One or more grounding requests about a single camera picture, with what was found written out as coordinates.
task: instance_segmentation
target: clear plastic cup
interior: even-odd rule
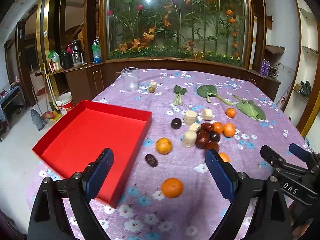
[[[124,82],[124,89],[127,91],[135,91],[138,89],[139,69],[128,67],[121,70],[121,76]]]

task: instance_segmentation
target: white bucket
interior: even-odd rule
[[[65,115],[73,108],[73,101],[71,93],[64,93],[57,98],[57,106],[59,107],[62,115]]]

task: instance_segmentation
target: blue gripper pad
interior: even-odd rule
[[[235,169],[230,163],[223,161],[214,149],[210,149],[205,153],[205,164],[216,182],[221,195],[232,203],[238,186]]]
[[[308,151],[305,151],[304,149],[300,148],[295,143],[290,144],[289,151],[293,155],[297,156],[303,162],[307,162],[308,161],[308,157],[309,157],[310,153]]]
[[[86,201],[96,198],[112,165],[113,151],[105,148],[95,162],[90,163],[83,172],[82,188]]]

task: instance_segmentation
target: table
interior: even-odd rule
[[[151,81],[158,83],[155,93],[148,93]],[[196,89],[206,84],[215,85],[218,94],[232,102],[237,102],[232,94],[254,100],[265,111],[267,119],[258,122],[238,110],[233,119],[227,117],[225,110],[228,105],[217,98],[212,98],[209,104],[205,98],[197,95]],[[172,104],[175,85],[188,90],[182,97],[183,106]],[[236,171],[245,171],[251,178],[266,179],[271,174],[271,167],[260,157],[260,148],[265,144],[287,162],[301,166],[304,166],[303,163],[288,151],[290,143],[310,151],[303,137],[274,102],[252,83],[243,80],[192,71],[141,70],[139,90],[125,91],[123,81],[118,78],[94,101],[152,111],[151,127],[118,208],[114,209],[97,200],[90,202],[92,210],[112,240],[206,240],[220,223],[229,201],[222,198],[204,164],[204,150],[182,147],[180,140],[188,129],[187,125],[182,125],[179,130],[170,127],[171,120],[176,117],[183,119],[188,109],[200,113],[203,108],[210,108],[214,113],[211,122],[232,122],[236,126],[234,137],[221,136],[220,152],[229,155],[230,163]],[[198,116],[198,122],[202,122],[201,116]],[[167,155],[161,155],[155,150],[155,142],[161,137],[172,141],[173,150]],[[145,162],[145,155],[149,153],[159,161],[156,168]],[[59,179],[51,169],[40,163],[27,189],[30,207],[46,176]],[[183,193],[175,199],[165,198],[160,191],[162,182],[170,177],[176,177],[184,184]],[[75,237],[83,239],[68,201],[65,201],[65,207]],[[237,239],[244,237],[253,208],[254,200],[251,201]]]

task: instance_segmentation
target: floor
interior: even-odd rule
[[[39,97],[39,105],[44,113],[44,95]],[[29,174],[39,163],[31,149],[53,125],[50,121],[38,131],[32,123],[30,110],[31,107],[13,117],[11,130],[7,130],[3,142],[0,142],[0,208],[16,222],[22,233],[28,231],[31,213],[25,189],[29,184]]]

